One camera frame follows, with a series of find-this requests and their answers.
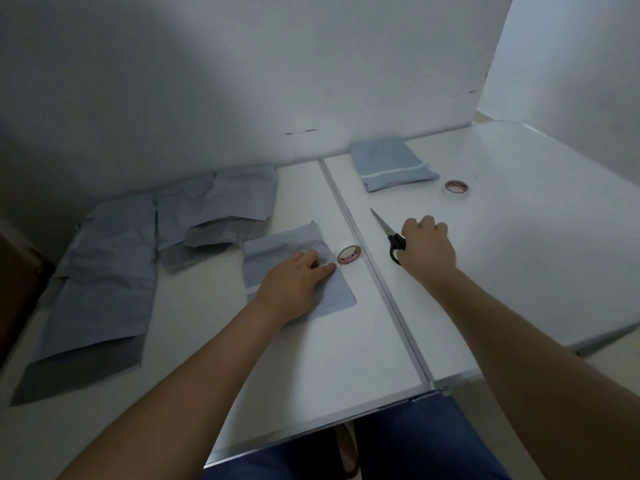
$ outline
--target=floor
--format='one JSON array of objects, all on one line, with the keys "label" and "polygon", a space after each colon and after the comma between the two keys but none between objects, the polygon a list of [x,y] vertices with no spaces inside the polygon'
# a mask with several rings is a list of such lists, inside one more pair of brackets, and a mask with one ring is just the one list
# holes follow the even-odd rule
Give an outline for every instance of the floor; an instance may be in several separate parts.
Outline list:
[{"label": "floor", "polygon": [[[481,112],[476,112],[474,117],[475,123],[491,120]],[[603,374],[640,395],[640,329],[608,345],[586,360]],[[513,480],[544,478],[484,380],[455,387],[452,395]],[[353,425],[347,423],[347,427],[353,436]]]}]

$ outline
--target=leg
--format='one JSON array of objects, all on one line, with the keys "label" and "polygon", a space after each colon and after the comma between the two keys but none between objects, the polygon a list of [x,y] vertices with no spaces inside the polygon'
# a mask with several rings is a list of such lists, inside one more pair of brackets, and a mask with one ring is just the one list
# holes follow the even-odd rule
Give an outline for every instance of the leg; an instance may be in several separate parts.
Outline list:
[{"label": "leg", "polygon": [[452,397],[403,403],[356,419],[355,429],[367,480],[509,478]]},{"label": "leg", "polygon": [[343,480],[333,428],[206,468],[200,480]]}]

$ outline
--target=black scissor handle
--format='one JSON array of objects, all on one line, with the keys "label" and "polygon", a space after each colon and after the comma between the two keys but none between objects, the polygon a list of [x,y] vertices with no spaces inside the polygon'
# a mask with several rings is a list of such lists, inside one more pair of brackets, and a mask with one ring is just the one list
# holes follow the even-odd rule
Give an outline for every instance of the black scissor handle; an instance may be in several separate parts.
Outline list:
[{"label": "black scissor handle", "polygon": [[400,261],[398,261],[396,255],[394,254],[394,251],[404,251],[404,249],[406,248],[406,241],[404,240],[404,237],[402,237],[400,234],[388,235],[387,237],[389,239],[389,242],[391,243],[389,256],[391,256],[391,259],[393,259],[394,263],[396,263],[398,266],[402,266],[400,264]]}]

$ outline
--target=white wall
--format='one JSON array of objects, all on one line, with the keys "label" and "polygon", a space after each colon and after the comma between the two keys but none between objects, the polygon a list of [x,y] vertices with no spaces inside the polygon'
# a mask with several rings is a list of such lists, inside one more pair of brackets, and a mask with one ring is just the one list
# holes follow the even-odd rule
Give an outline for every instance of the white wall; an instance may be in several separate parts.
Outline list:
[{"label": "white wall", "polygon": [[105,198],[467,125],[510,1],[0,0],[0,210],[55,258]]},{"label": "white wall", "polygon": [[513,0],[478,109],[640,184],[640,0]]}]

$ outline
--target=white stripe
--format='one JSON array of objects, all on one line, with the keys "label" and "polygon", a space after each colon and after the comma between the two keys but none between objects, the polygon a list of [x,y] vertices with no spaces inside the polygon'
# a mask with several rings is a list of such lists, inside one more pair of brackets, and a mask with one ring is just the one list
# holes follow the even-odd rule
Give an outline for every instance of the white stripe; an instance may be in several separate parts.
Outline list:
[{"label": "white stripe", "polygon": [[256,285],[256,286],[252,286],[251,288],[247,288],[245,291],[245,294],[251,294],[251,293],[255,293],[256,291],[258,291],[258,289],[260,288],[260,285]]},{"label": "white stripe", "polygon": [[407,168],[394,168],[393,170],[384,170],[384,171],[378,171],[378,172],[375,172],[375,173],[370,173],[369,175],[361,175],[360,178],[379,177],[380,175],[386,175],[388,173],[395,173],[396,171],[417,170],[419,168],[422,168],[425,165],[427,165],[427,162],[422,162],[422,163],[420,163],[420,165],[417,165],[417,166],[408,166]]}]

